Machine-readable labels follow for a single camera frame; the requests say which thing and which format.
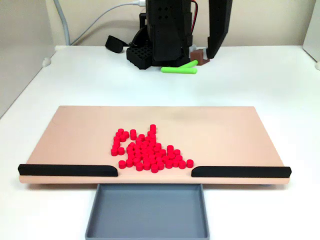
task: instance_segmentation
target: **brown block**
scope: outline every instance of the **brown block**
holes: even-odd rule
[[[204,50],[198,49],[190,53],[190,61],[198,61],[198,65],[202,66],[208,62],[210,62],[210,59],[204,59]]]

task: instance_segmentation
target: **white cable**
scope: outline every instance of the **white cable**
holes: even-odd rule
[[[122,3],[119,5],[116,5],[110,9],[108,9],[107,11],[105,11],[104,13],[102,13],[79,37],[77,37],[72,43],[71,45],[73,45],[76,41],[79,40],[79,38],[81,38],[103,15],[105,15],[106,13],[110,12],[113,9],[116,9],[118,7],[122,7],[122,6],[127,6],[127,5],[137,5],[140,7],[144,7],[146,5],[146,1],[145,0],[138,0],[138,1],[132,1],[132,2],[127,2],[127,3]]]
[[[53,1],[54,1],[54,5],[55,5],[56,10],[59,13],[59,17],[61,19],[61,22],[62,22],[65,44],[70,45],[69,29],[68,29],[68,24],[67,24],[67,20],[65,18],[64,12],[62,11],[59,0],[53,0]]]
[[[110,12],[113,9],[116,9],[118,7],[122,7],[122,6],[126,6],[126,5],[137,5],[140,7],[145,7],[146,6],[146,0],[137,0],[137,1],[132,1],[132,2],[127,2],[127,3],[122,3],[119,5],[116,5],[110,9],[108,9],[107,11],[105,11],[104,13],[102,13],[80,36],[78,36],[72,43],[70,43],[70,34],[69,34],[69,29],[68,29],[68,23],[67,20],[65,18],[64,12],[62,11],[62,8],[60,6],[59,0],[53,0],[55,7],[59,13],[61,22],[62,22],[62,26],[64,29],[64,37],[65,37],[65,43],[66,45],[73,45],[76,43],[76,41],[78,41],[103,15],[105,15],[106,13]]]

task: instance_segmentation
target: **pile of red pieces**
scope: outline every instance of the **pile of red pieces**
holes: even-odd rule
[[[150,131],[147,132],[147,136],[139,134],[135,129],[124,131],[122,128],[118,130],[113,138],[113,146],[111,149],[111,155],[124,155],[127,153],[127,160],[119,161],[119,168],[131,168],[136,167],[137,171],[151,170],[153,173],[157,173],[164,168],[171,169],[180,168],[185,169],[193,168],[194,161],[189,159],[183,160],[179,149],[175,149],[174,146],[168,145],[166,149],[162,148],[161,143],[157,142],[157,127],[156,125],[150,125]],[[128,138],[132,142],[126,148],[126,151],[121,146]]]

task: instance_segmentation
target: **white wall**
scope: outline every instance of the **white wall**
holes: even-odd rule
[[[0,0],[0,117],[54,53],[43,0]]]
[[[106,9],[130,0],[60,0],[68,21],[71,40],[75,39]],[[302,45],[316,0],[233,0],[229,34],[224,46]],[[208,0],[197,0],[199,15],[194,43],[207,45]],[[46,0],[53,40],[64,45],[64,33],[53,0]],[[88,32],[79,45],[102,46],[108,35],[130,42],[138,31],[138,6],[115,9]]]

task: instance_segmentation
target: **red wire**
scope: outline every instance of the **red wire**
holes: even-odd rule
[[[195,9],[194,9],[194,17],[193,17],[193,23],[191,27],[191,34],[194,32],[196,21],[197,21],[197,16],[198,16],[198,3],[196,0],[191,0],[195,4]]]

